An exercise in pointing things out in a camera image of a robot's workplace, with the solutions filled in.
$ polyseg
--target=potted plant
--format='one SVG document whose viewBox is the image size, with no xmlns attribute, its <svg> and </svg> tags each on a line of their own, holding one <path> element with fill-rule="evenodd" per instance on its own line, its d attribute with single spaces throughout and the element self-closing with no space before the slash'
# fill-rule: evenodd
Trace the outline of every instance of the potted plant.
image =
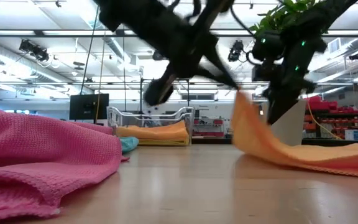
<svg viewBox="0 0 358 224">
<path fill-rule="evenodd" d="M 258 14 L 258 16 L 264 16 L 264 18 L 249 29 L 255 31 L 255 35 L 258 35 L 265 29 L 281 31 L 295 22 L 302 12 L 308 10 L 314 4 L 316 0 L 283 0 L 280 1 L 281 6 L 277 6 L 267 13 Z"/>
</svg>

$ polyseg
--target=light blue cloth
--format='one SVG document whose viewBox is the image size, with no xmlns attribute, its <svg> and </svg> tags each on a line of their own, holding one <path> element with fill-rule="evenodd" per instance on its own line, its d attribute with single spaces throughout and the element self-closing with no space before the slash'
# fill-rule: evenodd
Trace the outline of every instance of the light blue cloth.
<svg viewBox="0 0 358 224">
<path fill-rule="evenodd" d="M 119 139 L 121 140 L 123 154 L 133 151 L 139 144 L 139 139 L 135 137 L 121 137 Z"/>
</svg>

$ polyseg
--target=cloth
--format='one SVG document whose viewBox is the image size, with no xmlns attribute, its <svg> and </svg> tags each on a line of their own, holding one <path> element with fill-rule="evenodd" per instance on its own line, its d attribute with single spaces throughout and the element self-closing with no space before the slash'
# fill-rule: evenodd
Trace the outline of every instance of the cloth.
<svg viewBox="0 0 358 224">
<path fill-rule="evenodd" d="M 0 111 L 0 219 L 60 212 L 66 194 L 97 184 L 125 160 L 112 129 Z"/>
<path fill-rule="evenodd" d="M 184 121 L 152 128 L 117 127 L 116 134 L 120 137 L 136 137 L 139 139 L 139 145 L 178 145 L 189 142 Z"/>
<path fill-rule="evenodd" d="M 136 149 L 139 144 L 139 139 L 135 137 L 121 137 L 119 138 L 121 141 L 122 153 L 128 153 Z"/>
<path fill-rule="evenodd" d="M 258 119 L 255 109 L 237 92 L 232 117 L 234 145 L 276 164 L 342 175 L 358 176 L 358 144 L 341 147 L 287 146 Z"/>
</svg>

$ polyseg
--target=orange towel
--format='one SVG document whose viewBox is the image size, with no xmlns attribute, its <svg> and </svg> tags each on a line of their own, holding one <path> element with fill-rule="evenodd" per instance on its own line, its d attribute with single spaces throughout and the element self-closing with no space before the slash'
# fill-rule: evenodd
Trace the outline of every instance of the orange towel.
<svg viewBox="0 0 358 224">
<path fill-rule="evenodd" d="M 232 117 L 234 145 L 276 164 L 358 176 L 358 144 L 341 147 L 287 146 L 262 123 L 246 96 L 237 92 Z"/>
<path fill-rule="evenodd" d="M 139 140 L 183 140 L 189 138 L 184 121 L 154 128 L 140 128 L 138 126 L 118 127 L 116 132 L 117 136 L 132 136 Z"/>
</svg>

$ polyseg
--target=ceiling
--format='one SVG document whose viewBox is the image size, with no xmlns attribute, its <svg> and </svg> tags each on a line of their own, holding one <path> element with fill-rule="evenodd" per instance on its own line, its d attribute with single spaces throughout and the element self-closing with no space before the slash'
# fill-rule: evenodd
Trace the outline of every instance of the ceiling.
<svg viewBox="0 0 358 224">
<path fill-rule="evenodd" d="M 252 26 L 260 21 L 257 14 L 267 12 L 277 5 L 276 1 L 253 0 L 254 6 L 250 9 L 250 1 L 236 0 L 234 11 L 241 21 L 247 26 Z M 187 15 L 193 10 L 192 0 L 182 0 L 175 12 L 181 16 Z M 97 7 L 92 0 L 60 0 L 61 7 L 55 5 L 55 0 L 0 0 L 0 29 L 2 30 L 90 30 L 92 28 Z M 97 29 L 104 27 L 95 23 Z M 240 26 L 235 22 L 230 14 L 219 16 L 213 29 L 239 29 Z M 358 4 L 343 14 L 331 27 L 331 29 L 358 29 Z M 48 50 L 51 60 L 45 63 L 37 63 L 30 55 L 23 55 L 19 50 L 22 39 L 30 40 L 35 45 L 39 45 Z M 14 76 L 10 79 L 4 77 L 3 80 L 13 80 L 13 82 L 23 82 L 29 79 L 23 76 L 33 76 L 32 82 L 82 82 L 85 71 L 75 70 L 73 62 L 86 63 L 86 78 L 92 78 L 98 82 L 102 76 L 102 82 L 121 83 L 120 85 L 101 85 L 104 92 L 116 93 L 119 89 L 126 86 L 132 89 L 134 97 L 139 93 L 140 74 L 143 70 L 144 78 L 158 78 L 162 75 L 167 62 L 154 62 L 151 60 L 151 53 L 154 51 L 147 43 L 137 37 L 114 37 L 115 48 L 123 50 L 124 55 L 132 60 L 123 60 L 119 56 L 117 49 L 112 49 L 102 38 L 61 38 L 61 37 L 0 37 L 0 57 L 13 60 L 14 63 L 23 66 L 0 65 L 0 71 L 8 70 L 8 74 Z M 226 61 L 229 48 L 236 39 L 241 39 L 246 45 L 252 42 L 249 37 L 221 37 L 218 42 L 218 53 Z M 325 39 L 326 42 L 333 41 L 334 38 Z M 344 55 L 335 59 L 328 60 L 330 53 L 316 55 L 310 65 L 310 70 L 323 73 L 325 76 L 333 75 L 342 70 L 357 67 L 358 62 L 345 62 Z M 231 67 L 236 79 L 242 82 L 250 82 L 252 66 L 248 63 L 226 63 Z M 348 74 L 331 80 L 346 78 Z M 13 86 L 13 88 L 28 87 L 25 85 Z M 194 89 L 216 88 L 216 85 L 192 85 Z M 62 89 L 69 89 L 69 86 L 62 85 Z M 89 91 L 97 90 L 98 85 L 86 86 Z"/>
</svg>

